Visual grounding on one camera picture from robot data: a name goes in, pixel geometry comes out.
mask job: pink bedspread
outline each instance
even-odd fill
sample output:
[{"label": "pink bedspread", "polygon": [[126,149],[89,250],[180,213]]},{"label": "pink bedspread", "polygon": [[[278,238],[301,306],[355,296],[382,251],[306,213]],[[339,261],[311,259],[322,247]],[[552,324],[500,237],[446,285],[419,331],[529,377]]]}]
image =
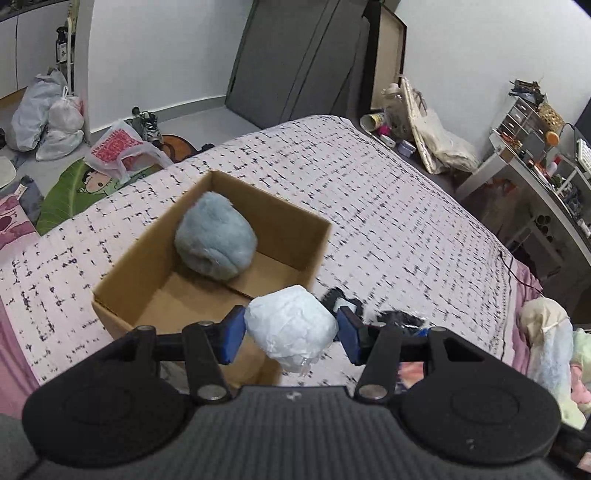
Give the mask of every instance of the pink bedspread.
[{"label": "pink bedspread", "polygon": [[25,400],[38,386],[0,299],[0,413],[21,418]]},{"label": "pink bedspread", "polygon": [[[517,261],[517,277],[523,283],[542,289],[540,282],[530,269]],[[521,307],[526,301],[534,300],[540,294],[533,288],[517,283],[517,300],[515,305],[515,326],[513,327],[513,350],[515,357],[512,366],[525,374],[530,361],[530,349],[525,336],[518,328]],[[400,377],[407,388],[423,378],[422,362],[406,362],[401,365]],[[0,413],[20,418],[22,407],[27,397],[38,387],[37,380],[27,364],[12,327],[0,300]]]}]

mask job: white wall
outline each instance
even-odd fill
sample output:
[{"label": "white wall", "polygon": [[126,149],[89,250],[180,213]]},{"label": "white wall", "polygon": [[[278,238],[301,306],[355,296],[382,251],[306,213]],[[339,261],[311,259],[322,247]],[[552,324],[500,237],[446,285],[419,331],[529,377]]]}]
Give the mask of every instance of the white wall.
[{"label": "white wall", "polygon": [[540,82],[574,123],[591,96],[591,18],[572,0],[402,0],[404,74],[444,127],[488,149],[510,80]]},{"label": "white wall", "polygon": [[[226,94],[252,0],[80,3],[78,31],[90,35],[86,49],[77,44],[75,70],[86,63],[87,79],[80,73],[75,87],[90,132],[135,105],[157,111]],[[82,13],[89,9],[92,19]]]}]

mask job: green rug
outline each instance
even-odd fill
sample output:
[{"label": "green rug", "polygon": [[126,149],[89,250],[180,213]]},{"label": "green rug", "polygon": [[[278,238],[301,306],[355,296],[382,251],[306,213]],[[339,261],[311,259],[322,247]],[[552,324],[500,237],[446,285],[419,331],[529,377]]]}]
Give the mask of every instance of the green rug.
[{"label": "green rug", "polygon": [[[143,179],[161,170],[160,166],[147,168],[127,182],[127,185]],[[76,160],[61,174],[56,185],[47,194],[41,205],[41,215],[37,221],[37,232],[45,235],[60,223],[83,212],[98,200],[109,196],[122,187],[119,180],[97,172],[84,163],[83,159]]]}]

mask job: blue gripper pad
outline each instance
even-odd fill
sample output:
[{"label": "blue gripper pad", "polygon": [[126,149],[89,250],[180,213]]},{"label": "blue gripper pad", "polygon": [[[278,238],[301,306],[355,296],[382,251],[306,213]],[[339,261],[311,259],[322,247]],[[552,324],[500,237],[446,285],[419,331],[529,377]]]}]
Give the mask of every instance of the blue gripper pad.
[{"label": "blue gripper pad", "polygon": [[235,306],[220,324],[222,331],[220,332],[220,358],[218,360],[222,365],[231,364],[242,345],[242,339],[246,332],[245,311],[246,308]]},{"label": "blue gripper pad", "polygon": [[339,340],[349,361],[354,365],[359,365],[361,361],[359,334],[355,325],[346,317],[345,309],[350,311],[348,307],[341,307],[336,312],[336,321],[339,323]]}]

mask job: cartoon character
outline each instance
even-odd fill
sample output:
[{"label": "cartoon character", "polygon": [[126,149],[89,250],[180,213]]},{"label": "cartoon character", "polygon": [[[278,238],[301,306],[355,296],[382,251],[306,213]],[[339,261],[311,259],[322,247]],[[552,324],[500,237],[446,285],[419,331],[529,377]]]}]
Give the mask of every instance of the cartoon character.
[{"label": "cartoon character", "polygon": [[85,185],[84,188],[78,190],[82,193],[110,195],[119,187],[116,179],[113,179],[100,171],[96,171],[94,168],[90,168],[86,171],[82,177],[82,183]]}]

